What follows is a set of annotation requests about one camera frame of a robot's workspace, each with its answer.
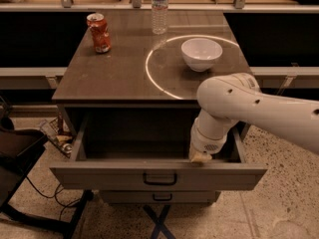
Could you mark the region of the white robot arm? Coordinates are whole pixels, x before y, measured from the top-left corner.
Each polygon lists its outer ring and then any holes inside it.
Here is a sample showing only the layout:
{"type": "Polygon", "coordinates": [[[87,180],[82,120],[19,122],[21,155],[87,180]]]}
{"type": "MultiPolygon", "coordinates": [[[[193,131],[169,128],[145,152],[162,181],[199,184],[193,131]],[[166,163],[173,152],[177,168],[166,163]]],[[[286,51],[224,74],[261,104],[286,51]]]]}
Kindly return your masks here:
{"type": "Polygon", "coordinates": [[[263,94],[255,78],[246,73],[209,78],[199,85],[196,98],[200,112],[190,131],[192,162],[212,160],[240,121],[319,152],[318,101],[263,94]]]}

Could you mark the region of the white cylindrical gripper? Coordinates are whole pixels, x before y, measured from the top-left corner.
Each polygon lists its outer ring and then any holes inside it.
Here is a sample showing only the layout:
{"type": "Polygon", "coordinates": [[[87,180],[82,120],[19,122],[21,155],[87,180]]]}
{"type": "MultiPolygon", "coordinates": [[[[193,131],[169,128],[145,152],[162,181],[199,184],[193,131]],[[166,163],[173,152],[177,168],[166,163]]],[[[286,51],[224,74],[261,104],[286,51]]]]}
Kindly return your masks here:
{"type": "Polygon", "coordinates": [[[234,119],[216,118],[201,110],[190,131],[188,159],[192,163],[206,163],[211,155],[221,151],[227,134],[237,124],[234,119]]]}

